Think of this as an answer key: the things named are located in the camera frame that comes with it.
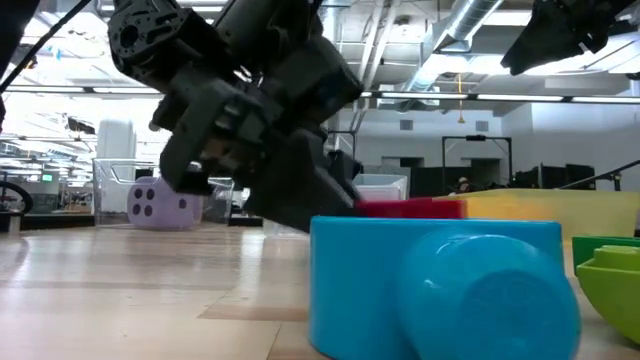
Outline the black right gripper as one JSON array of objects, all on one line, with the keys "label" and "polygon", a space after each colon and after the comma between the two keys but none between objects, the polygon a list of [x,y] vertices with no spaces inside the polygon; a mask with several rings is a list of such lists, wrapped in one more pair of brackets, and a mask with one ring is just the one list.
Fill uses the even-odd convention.
[{"label": "black right gripper", "polygon": [[500,61],[513,76],[535,67],[597,53],[616,17],[636,0],[534,0],[531,17]]}]

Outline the black gantry frame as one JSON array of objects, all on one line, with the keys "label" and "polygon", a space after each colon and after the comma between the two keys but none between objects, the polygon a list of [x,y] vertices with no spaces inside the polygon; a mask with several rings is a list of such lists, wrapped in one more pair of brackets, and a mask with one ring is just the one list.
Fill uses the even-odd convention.
[{"label": "black gantry frame", "polygon": [[356,157],[357,133],[350,130],[329,130],[328,148],[330,150],[341,150]]},{"label": "black gantry frame", "polygon": [[491,140],[494,143],[497,141],[504,141],[507,144],[507,156],[508,156],[508,180],[511,180],[514,176],[513,171],[513,145],[511,137],[495,137],[495,136],[485,136],[485,135],[465,135],[465,136],[442,136],[441,137],[441,185],[442,191],[446,191],[448,184],[447,182],[447,165],[446,165],[446,142],[448,140],[463,140],[466,142],[485,142],[487,140]]}]

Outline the purple-pink card deck box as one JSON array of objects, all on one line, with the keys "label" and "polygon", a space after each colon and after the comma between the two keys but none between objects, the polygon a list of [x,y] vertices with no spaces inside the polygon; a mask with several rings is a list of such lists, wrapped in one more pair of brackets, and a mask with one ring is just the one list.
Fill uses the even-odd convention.
[{"label": "purple-pink card deck box", "polygon": [[358,186],[357,190],[364,201],[394,201],[403,199],[403,192],[397,186],[364,185]]}]

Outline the long ceiling light bar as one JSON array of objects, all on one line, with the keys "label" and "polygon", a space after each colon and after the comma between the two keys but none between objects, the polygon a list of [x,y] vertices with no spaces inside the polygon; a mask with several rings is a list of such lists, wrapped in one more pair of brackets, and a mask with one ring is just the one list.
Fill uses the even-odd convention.
[{"label": "long ceiling light bar", "polygon": [[[71,96],[133,96],[159,97],[154,89],[143,87],[79,87],[10,85],[6,93],[56,94]],[[364,91],[362,99],[383,100],[452,100],[480,102],[531,102],[531,103],[575,103],[604,105],[640,105],[640,96],[569,96],[569,95],[518,95],[451,92],[396,92]]]}]

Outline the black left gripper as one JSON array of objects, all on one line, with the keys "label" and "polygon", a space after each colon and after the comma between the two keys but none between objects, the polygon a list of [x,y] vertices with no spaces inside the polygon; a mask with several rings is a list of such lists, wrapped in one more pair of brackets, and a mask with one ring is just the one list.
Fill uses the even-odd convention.
[{"label": "black left gripper", "polygon": [[173,190],[204,195],[210,176],[228,175],[251,188],[246,211],[306,233],[315,216],[356,214],[362,164],[299,129],[300,76],[277,69],[254,83],[186,64],[149,84],[163,95],[152,123],[171,133],[159,163]]}]

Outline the white column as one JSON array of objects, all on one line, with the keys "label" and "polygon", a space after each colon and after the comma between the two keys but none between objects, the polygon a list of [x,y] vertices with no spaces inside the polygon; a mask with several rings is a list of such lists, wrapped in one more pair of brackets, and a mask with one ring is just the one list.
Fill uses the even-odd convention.
[{"label": "white column", "polygon": [[130,119],[105,118],[98,127],[97,153],[94,161],[94,180],[101,212],[124,212],[128,186],[116,182],[111,172],[114,159],[134,159],[136,131]]}]

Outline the black desk monitor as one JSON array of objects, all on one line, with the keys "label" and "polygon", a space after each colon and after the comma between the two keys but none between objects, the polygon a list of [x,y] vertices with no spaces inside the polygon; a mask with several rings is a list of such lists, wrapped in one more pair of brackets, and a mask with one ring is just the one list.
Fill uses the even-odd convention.
[{"label": "black desk monitor", "polygon": [[566,164],[564,166],[541,165],[541,188],[560,188],[595,175],[593,167],[588,165]]},{"label": "black desk monitor", "polygon": [[518,171],[515,173],[511,185],[514,188],[539,188],[539,171],[533,168],[529,171]]}]

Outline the blue single-stud block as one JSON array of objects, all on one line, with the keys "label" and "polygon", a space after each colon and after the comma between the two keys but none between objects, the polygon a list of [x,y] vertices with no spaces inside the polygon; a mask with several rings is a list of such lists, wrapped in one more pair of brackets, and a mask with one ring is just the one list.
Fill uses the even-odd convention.
[{"label": "blue single-stud block", "polygon": [[575,360],[561,228],[318,217],[309,339],[335,360]]}]

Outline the small dark green brick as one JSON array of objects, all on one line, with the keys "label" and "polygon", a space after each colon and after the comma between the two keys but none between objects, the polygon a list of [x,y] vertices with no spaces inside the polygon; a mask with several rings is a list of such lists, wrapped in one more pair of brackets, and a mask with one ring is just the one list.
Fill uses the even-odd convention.
[{"label": "small dark green brick", "polygon": [[640,247],[640,237],[576,236],[572,238],[573,269],[593,258],[594,251],[605,245]]}]

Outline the black diagonal strut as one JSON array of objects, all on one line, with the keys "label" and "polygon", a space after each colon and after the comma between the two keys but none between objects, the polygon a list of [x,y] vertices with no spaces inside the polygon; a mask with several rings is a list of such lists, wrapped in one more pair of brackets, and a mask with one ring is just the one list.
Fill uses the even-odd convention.
[{"label": "black diagonal strut", "polygon": [[619,192],[621,190],[621,173],[625,170],[634,168],[636,166],[640,166],[640,159],[627,163],[623,166],[614,168],[607,172],[604,172],[598,175],[593,175],[591,177],[587,177],[585,179],[581,179],[576,182],[563,185],[559,187],[559,190],[577,190],[587,185],[594,185],[599,180],[608,180],[614,183],[614,190],[616,192]]}]

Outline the lime green brick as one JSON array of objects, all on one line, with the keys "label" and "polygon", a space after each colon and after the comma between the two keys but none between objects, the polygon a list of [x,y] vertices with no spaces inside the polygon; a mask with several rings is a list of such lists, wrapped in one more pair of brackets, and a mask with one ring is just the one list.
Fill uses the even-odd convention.
[{"label": "lime green brick", "polygon": [[576,267],[580,287],[598,314],[640,345],[640,247],[604,245]]}]

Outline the purple foam die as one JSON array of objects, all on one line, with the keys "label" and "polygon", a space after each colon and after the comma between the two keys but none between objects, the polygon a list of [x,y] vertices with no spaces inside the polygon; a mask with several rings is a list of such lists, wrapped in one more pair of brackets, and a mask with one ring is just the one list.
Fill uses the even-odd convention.
[{"label": "purple foam die", "polygon": [[200,223],[203,197],[176,193],[162,177],[138,178],[127,196],[127,217],[136,227],[188,229]]}]

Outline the black metal table frame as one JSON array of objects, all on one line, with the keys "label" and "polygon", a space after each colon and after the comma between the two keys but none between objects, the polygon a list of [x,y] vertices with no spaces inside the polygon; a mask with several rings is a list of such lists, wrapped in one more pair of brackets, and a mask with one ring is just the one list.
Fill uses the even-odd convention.
[{"label": "black metal table frame", "polygon": [[[222,222],[230,227],[254,227],[261,228],[263,219],[259,217],[230,217]],[[95,219],[93,215],[70,214],[36,214],[25,215],[20,222],[22,231],[50,230],[64,228],[93,227]]]}]

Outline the yellow translucent bin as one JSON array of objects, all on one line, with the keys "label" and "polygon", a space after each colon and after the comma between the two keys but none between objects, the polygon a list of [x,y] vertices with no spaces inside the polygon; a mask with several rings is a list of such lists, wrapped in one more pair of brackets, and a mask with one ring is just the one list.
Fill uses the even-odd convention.
[{"label": "yellow translucent bin", "polygon": [[471,218],[554,221],[565,240],[575,236],[631,237],[640,193],[559,189],[497,189],[450,195],[466,202]]}]

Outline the clear plastic bin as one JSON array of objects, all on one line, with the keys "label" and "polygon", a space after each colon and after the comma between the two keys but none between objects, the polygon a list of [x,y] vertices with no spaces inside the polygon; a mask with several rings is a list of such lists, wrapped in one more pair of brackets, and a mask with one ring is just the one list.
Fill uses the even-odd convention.
[{"label": "clear plastic bin", "polygon": [[356,186],[378,185],[378,186],[397,186],[403,192],[403,199],[407,199],[407,177],[404,175],[393,174],[359,174],[354,180]]},{"label": "clear plastic bin", "polygon": [[226,224],[231,214],[234,182],[229,178],[211,178],[208,196],[176,193],[153,162],[103,158],[93,161],[93,179],[98,226],[187,230],[203,221]]}]

